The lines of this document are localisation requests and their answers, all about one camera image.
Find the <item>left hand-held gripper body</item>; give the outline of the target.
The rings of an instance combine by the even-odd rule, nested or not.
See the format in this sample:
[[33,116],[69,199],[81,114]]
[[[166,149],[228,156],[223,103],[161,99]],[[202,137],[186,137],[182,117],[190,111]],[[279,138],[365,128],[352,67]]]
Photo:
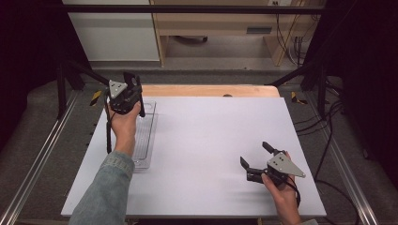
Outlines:
[[129,113],[136,102],[142,101],[142,87],[125,82],[109,81],[110,106],[119,114]]

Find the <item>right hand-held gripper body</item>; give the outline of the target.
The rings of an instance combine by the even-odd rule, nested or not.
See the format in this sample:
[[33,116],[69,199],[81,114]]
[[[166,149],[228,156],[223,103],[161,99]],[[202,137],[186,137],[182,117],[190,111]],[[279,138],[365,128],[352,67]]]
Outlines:
[[285,184],[290,175],[305,178],[306,174],[287,157],[284,152],[276,154],[267,162],[265,169],[255,169],[247,165],[247,180],[262,183],[261,174],[264,173],[278,187]]

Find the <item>clear plastic packaging tray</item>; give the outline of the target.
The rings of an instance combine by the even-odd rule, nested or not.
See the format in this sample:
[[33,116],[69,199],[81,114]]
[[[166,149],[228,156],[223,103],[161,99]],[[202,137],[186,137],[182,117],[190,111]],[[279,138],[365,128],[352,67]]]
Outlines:
[[145,117],[138,116],[136,119],[135,149],[132,160],[135,168],[146,170],[150,167],[153,141],[156,128],[156,106],[154,100],[145,101]]

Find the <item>person's right hand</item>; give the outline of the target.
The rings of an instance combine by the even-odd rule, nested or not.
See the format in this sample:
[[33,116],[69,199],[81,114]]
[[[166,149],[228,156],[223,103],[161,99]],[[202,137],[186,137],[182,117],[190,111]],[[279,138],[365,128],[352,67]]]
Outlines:
[[293,176],[287,178],[287,183],[276,187],[271,179],[264,173],[261,174],[262,181],[271,194],[277,213],[280,216],[293,216],[299,213],[297,196],[295,191],[295,180]]

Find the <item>person's left hand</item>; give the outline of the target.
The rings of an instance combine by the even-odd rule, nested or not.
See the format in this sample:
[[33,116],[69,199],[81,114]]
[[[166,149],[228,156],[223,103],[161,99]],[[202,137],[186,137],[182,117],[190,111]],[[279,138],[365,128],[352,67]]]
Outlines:
[[140,102],[135,103],[127,114],[119,114],[110,110],[111,127],[116,136],[116,150],[131,151],[135,146],[136,118],[140,111]]

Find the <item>yellow black striped tape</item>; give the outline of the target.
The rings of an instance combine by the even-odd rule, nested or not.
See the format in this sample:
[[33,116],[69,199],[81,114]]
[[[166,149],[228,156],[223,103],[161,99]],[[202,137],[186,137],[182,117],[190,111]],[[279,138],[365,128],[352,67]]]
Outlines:
[[96,91],[96,92],[94,93],[94,95],[93,95],[93,97],[92,97],[92,99],[91,99],[89,105],[90,105],[90,106],[96,105],[97,102],[98,102],[98,99],[100,98],[100,95],[101,95],[101,91],[100,91],[100,90],[99,90],[99,91]]
[[296,92],[291,92],[291,101],[293,103],[298,103],[302,105],[308,104],[308,101],[305,99],[298,99]]

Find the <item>white board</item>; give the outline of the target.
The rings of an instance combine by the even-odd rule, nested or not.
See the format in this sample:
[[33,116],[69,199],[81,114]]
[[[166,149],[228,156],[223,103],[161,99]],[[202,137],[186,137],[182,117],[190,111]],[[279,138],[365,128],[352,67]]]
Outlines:
[[134,173],[130,218],[260,218],[276,209],[266,188],[249,182],[240,161],[266,167],[269,143],[305,173],[297,179],[303,216],[326,210],[281,97],[154,97],[151,163]]

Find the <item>black metal stand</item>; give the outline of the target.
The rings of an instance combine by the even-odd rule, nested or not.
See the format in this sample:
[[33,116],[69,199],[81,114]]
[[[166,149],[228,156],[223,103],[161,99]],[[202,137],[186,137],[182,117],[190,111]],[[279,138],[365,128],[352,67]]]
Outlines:
[[85,85],[85,82],[81,77],[82,74],[88,75],[92,79],[106,86],[109,85],[108,79],[94,72],[91,68],[84,67],[74,61],[63,61],[56,69],[56,82],[58,92],[58,119],[60,119],[67,110],[66,82],[69,82],[73,90],[82,90]]
[[280,79],[271,82],[270,85],[279,87],[282,84],[296,78],[299,75],[303,75],[304,78],[300,84],[302,91],[312,91],[317,86],[317,102],[316,110],[322,119],[326,118],[326,67],[320,63],[309,62],[306,65],[299,67]]

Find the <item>white cabinet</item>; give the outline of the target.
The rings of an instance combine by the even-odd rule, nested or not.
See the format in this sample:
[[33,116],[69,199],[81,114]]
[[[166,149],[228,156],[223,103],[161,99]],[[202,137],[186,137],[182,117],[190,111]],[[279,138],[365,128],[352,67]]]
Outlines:
[[90,62],[159,61],[150,13],[69,14]]

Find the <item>black curtain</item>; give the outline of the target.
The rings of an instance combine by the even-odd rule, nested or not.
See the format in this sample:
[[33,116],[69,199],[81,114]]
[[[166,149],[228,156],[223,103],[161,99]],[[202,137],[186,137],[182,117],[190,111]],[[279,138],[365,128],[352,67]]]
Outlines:
[[56,79],[66,60],[89,67],[63,0],[0,0],[0,151],[33,89]]
[[366,149],[398,189],[398,0],[326,0],[308,59],[330,38],[324,67]]

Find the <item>black metal crossbar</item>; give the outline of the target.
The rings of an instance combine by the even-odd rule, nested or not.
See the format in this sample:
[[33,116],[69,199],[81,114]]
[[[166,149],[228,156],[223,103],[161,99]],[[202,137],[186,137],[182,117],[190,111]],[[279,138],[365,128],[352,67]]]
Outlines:
[[324,7],[241,7],[184,5],[60,5],[66,12],[83,13],[207,13],[207,14],[322,14]]

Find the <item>wooden desk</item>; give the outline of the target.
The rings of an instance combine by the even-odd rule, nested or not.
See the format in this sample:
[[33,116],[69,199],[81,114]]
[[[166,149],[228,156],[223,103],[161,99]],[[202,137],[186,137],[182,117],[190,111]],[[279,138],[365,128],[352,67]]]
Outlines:
[[[205,5],[241,7],[323,7],[327,0],[149,0],[155,5]],[[298,14],[205,14],[155,13],[157,34],[182,36],[260,36],[264,39],[275,66],[279,66],[292,46],[293,38],[311,38],[318,15]],[[271,26],[267,35],[248,35],[248,26]]]

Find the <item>aluminium rail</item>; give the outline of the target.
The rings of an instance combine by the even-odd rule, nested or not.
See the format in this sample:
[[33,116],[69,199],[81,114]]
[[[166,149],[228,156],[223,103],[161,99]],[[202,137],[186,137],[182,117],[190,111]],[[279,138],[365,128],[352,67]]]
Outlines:
[[31,194],[33,187],[38,181],[42,169],[44,168],[50,154],[52,153],[59,137],[62,134],[65,124],[69,120],[69,116],[73,111],[79,96],[80,93],[78,91],[71,92],[67,101],[67,107],[65,109],[65,112],[60,118],[55,121],[50,134],[48,135],[45,143],[40,148],[38,155],[36,156],[22,184],[18,188],[18,191],[14,195],[11,203],[8,205],[4,214],[0,217],[0,225],[14,225],[17,221],[17,218],[22,212],[22,209],[29,195]]
[[331,119],[329,121],[322,119],[321,114],[317,109],[317,99],[314,94],[305,92],[305,97],[309,100],[309,104],[314,111],[314,115],[326,125],[322,130],[324,139],[327,142],[328,150],[343,180],[349,199],[352,201],[358,212],[362,225],[379,225],[374,210],[368,203],[357,178],[345,160],[340,146],[333,137]]

